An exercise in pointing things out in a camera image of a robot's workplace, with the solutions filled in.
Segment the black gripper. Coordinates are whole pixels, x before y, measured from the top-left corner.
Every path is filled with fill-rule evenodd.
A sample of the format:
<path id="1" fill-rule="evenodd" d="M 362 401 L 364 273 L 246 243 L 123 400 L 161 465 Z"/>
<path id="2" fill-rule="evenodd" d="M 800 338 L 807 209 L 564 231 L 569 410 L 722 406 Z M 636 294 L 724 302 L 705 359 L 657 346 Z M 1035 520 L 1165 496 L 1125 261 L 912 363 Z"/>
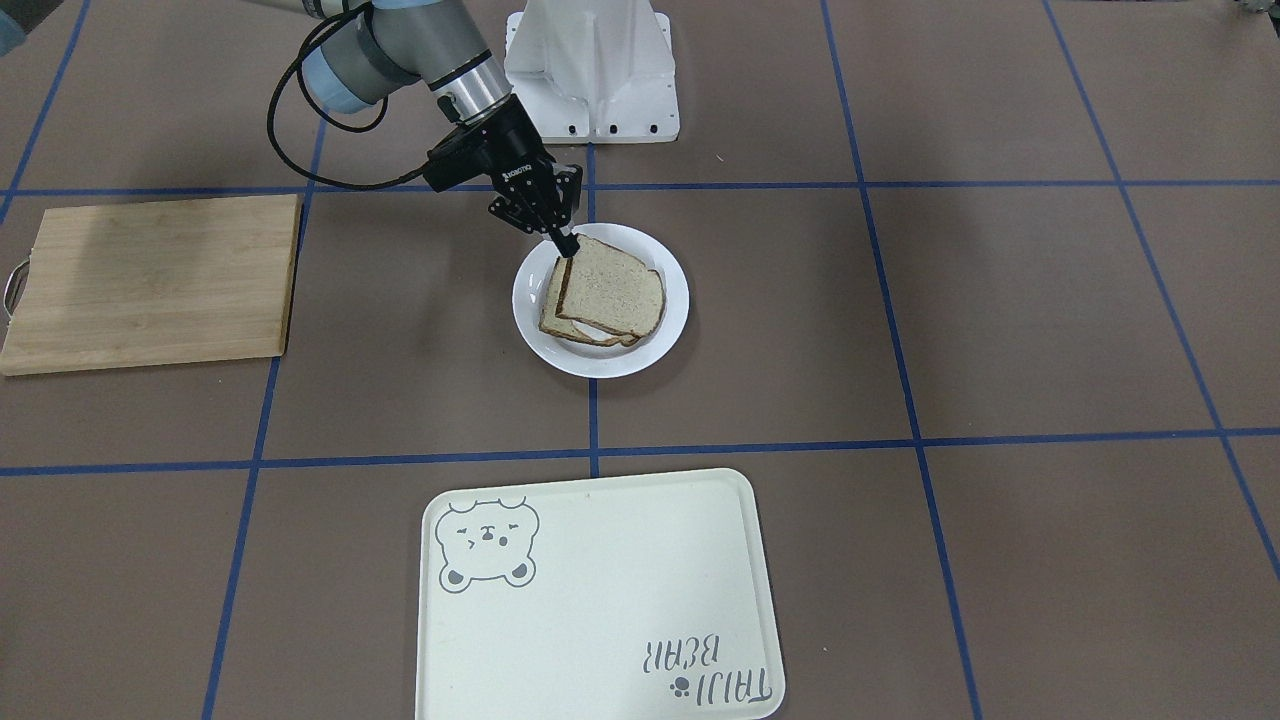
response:
<path id="1" fill-rule="evenodd" d="M 518 100 L 504 100 L 457 126 L 428 152 L 422 177 L 436 192 L 485 176 L 497 196 L 489 213 L 517 231 L 544 234 L 562 258 L 581 245 L 573 232 L 584 170 L 557 161 Z"/>

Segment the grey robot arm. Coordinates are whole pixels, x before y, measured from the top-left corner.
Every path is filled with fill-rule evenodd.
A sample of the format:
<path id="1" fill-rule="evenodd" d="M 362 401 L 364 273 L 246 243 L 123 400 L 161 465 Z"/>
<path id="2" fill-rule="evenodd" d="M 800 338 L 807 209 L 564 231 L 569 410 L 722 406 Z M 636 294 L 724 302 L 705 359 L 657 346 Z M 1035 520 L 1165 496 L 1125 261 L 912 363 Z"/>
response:
<path id="1" fill-rule="evenodd" d="M 558 163 L 462 1 L 288 1 L 285 9 L 317 23 L 273 91 L 268 140 L 280 160 L 303 168 L 276 138 L 276 108 L 289 82 L 329 124 L 338 114 L 384 114 L 398 90 L 429 90 L 452 129 L 424 164 L 383 182 L 393 188 L 422 179 L 444 192 L 486 177 L 489 210 L 517 231 L 547 237 L 563 258 L 580 247 L 572 231 L 582 168 Z"/>

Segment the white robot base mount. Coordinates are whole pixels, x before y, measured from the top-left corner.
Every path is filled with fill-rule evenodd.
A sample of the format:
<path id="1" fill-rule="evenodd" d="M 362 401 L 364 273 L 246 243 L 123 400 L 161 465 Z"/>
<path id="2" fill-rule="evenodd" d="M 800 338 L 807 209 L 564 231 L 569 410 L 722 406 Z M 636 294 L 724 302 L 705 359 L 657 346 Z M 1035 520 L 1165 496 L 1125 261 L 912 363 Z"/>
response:
<path id="1" fill-rule="evenodd" d="M 649 1 L 527 1 L 503 67 L 547 145 L 669 143 L 681 133 L 672 24 Z"/>

